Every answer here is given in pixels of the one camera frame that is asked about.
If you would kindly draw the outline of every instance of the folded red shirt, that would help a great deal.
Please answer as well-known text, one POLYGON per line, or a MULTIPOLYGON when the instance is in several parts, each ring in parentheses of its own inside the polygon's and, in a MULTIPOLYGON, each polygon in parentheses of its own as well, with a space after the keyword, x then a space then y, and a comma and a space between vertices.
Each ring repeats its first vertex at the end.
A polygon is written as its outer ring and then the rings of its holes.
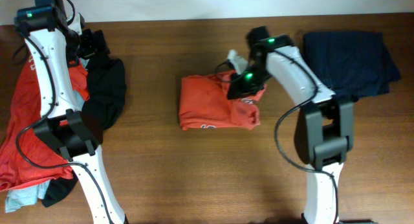
MULTIPOLYGON (((73 178, 71 167, 50 170, 35 168, 29 165, 17 151, 15 144, 17 134, 40 118, 40 90, 35 69, 33 59, 30 57, 21 71, 12 98, 6 139, 0 147, 0 192, 38 185, 59 177, 73 178)), ((87 71, 79 65, 69 69, 69 76, 72 88, 79 92, 82 98, 88 99, 87 71)), ((67 163, 41 142, 32 130, 21 136, 20 143, 25 155, 40 165, 67 163)))
MULTIPOLYGON (((223 80, 229 80, 234 71, 219 73, 223 80)), ((215 74, 193 75, 183 78, 180 98, 180 126, 188 128, 230 128, 253 129, 260 125, 259 108, 254 104, 265 89, 255 96, 228 100, 230 84, 222 82, 215 74)))

